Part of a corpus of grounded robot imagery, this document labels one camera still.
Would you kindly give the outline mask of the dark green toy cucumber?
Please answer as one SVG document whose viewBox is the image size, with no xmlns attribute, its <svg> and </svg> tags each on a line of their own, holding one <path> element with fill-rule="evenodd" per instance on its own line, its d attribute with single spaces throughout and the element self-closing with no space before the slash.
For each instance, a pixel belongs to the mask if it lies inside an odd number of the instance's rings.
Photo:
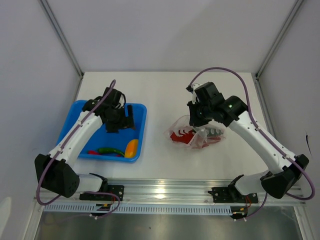
<svg viewBox="0 0 320 240">
<path fill-rule="evenodd" d="M 216 127 L 206 127 L 205 133 L 208 138 L 217 138 L 224 135 L 224 129 Z"/>
</svg>

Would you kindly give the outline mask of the blue plastic bin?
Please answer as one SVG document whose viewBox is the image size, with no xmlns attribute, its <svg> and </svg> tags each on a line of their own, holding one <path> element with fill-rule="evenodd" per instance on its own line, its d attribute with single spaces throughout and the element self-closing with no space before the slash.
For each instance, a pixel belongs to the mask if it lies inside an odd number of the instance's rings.
<svg viewBox="0 0 320 240">
<path fill-rule="evenodd" d="M 58 144 L 65 137 L 68 131 L 75 124 L 82 111 L 83 106 L 87 101 L 88 100 L 77 100 L 71 105 L 56 144 Z M 145 105 L 140 103 L 126 103 L 125 106 L 128 105 L 132 105 L 133 108 L 135 129 L 127 128 L 119 130 L 118 133 L 107 133 L 105 125 L 101 126 L 92 135 L 87 144 L 81 150 L 78 158 L 124 163 L 134 163 L 137 161 L 142 150 L 142 143 L 147 119 L 147 108 Z M 88 151 L 97 152 L 99 148 L 114 148 L 124 152 L 131 140 L 138 140 L 137 152 L 136 155 L 132 158 L 120 157 L 115 154 L 88 154 Z"/>
</svg>

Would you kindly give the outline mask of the orange yellow toy mango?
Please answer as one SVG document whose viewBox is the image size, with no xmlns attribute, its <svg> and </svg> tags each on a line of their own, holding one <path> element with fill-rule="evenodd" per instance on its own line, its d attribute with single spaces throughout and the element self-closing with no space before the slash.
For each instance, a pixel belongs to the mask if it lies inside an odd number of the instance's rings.
<svg viewBox="0 0 320 240">
<path fill-rule="evenodd" d="M 139 145 L 138 139 L 131 140 L 125 148 L 124 157 L 128 159 L 134 158 L 137 154 L 138 145 Z"/>
</svg>

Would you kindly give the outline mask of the red toy lobster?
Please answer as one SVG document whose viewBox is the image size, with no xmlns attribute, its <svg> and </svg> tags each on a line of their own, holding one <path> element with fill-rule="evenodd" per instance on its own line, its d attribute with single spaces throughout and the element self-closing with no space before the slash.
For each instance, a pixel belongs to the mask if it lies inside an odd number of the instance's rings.
<svg viewBox="0 0 320 240">
<path fill-rule="evenodd" d="M 170 133 L 170 139 L 174 143 L 182 144 L 184 147 L 190 149 L 202 149 L 209 145 L 216 144 L 224 138 L 224 134 L 221 137 L 208 138 L 205 127 L 182 127 Z"/>
</svg>

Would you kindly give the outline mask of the clear pink zip top bag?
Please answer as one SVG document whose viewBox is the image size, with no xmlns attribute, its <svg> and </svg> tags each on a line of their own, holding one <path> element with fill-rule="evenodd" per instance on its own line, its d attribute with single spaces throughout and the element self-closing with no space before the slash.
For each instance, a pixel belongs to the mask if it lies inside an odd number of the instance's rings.
<svg viewBox="0 0 320 240">
<path fill-rule="evenodd" d="M 223 128 L 212 124 L 194 127 L 189 125 L 189 120 L 189 115 L 183 115 L 164 132 L 166 139 L 176 147 L 199 150 L 226 138 Z"/>
</svg>

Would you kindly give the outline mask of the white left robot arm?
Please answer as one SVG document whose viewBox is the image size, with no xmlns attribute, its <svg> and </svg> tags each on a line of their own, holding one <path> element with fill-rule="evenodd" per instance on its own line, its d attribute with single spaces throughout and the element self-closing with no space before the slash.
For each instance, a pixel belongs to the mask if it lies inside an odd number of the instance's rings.
<svg viewBox="0 0 320 240">
<path fill-rule="evenodd" d="M 126 105 L 125 95 L 112 87 L 107 87 L 102 96 L 85 102 L 74 125 L 57 146 L 48 154 L 35 158 L 38 198 L 41 188 L 66 198 L 87 192 L 97 200 L 108 196 L 105 177 L 94 173 L 77 174 L 73 170 L 81 151 L 101 126 L 105 126 L 107 133 L 118 133 L 135 126 L 133 106 Z"/>
</svg>

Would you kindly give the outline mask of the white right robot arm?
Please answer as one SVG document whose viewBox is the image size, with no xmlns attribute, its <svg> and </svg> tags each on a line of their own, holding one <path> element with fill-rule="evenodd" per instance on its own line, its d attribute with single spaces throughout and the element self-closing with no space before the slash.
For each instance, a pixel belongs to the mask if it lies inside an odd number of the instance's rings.
<svg viewBox="0 0 320 240">
<path fill-rule="evenodd" d="M 289 151 L 257 121 L 251 120 L 248 106 L 239 97 L 233 95 L 225 99 L 212 82 L 196 83 L 187 90 L 192 92 L 192 100 L 187 103 L 192 127 L 201 127 L 210 121 L 223 124 L 245 140 L 268 167 L 267 171 L 235 178 L 228 189 L 229 198 L 239 202 L 258 191 L 265 191 L 276 199 L 286 195 L 302 176 L 301 170 L 306 169 L 309 159 Z"/>
</svg>

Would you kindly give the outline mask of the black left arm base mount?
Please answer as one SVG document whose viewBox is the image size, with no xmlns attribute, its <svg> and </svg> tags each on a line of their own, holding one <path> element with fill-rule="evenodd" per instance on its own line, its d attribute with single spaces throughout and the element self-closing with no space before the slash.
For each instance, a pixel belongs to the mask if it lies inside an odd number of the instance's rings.
<svg viewBox="0 0 320 240">
<path fill-rule="evenodd" d="M 124 193 L 125 193 L 125 186 L 124 185 L 108 185 L 107 193 L 116 195 L 120 201 L 123 200 Z M 89 193 L 82 193 L 79 196 L 79 199 L 82 201 L 117 201 L 117 198 L 111 195 L 105 194 L 89 194 Z"/>
</svg>

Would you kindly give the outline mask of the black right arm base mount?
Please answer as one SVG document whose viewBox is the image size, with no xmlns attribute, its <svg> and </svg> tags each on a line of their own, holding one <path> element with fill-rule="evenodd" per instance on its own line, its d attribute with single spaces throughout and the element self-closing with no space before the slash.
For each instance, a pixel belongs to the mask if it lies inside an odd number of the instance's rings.
<svg viewBox="0 0 320 240">
<path fill-rule="evenodd" d="M 257 204 L 259 202 L 256 193 L 242 195 L 235 187 L 212 187 L 208 192 L 214 203 L 232 204 Z"/>
</svg>

